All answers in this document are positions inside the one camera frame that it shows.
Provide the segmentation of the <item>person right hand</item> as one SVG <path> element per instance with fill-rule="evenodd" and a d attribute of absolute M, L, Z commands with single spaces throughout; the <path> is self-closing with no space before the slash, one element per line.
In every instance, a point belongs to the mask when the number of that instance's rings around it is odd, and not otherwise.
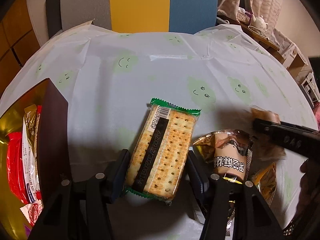
<path fill-rule="evenodd" d="M 300 171 L 304 174 L 300 180 L 300 194 L 299 200 L 296 207 L 296 213 L 288 224 L 288 226 L 283 230 L 285 237 L 290 237 L 293 233 L 294 227 L 302 218 L 303 213 L 307 210 L 311 201 L 316 196 L 316 191 L 319 188 L 319 164 L 307 159 L 300 166 Z"/>

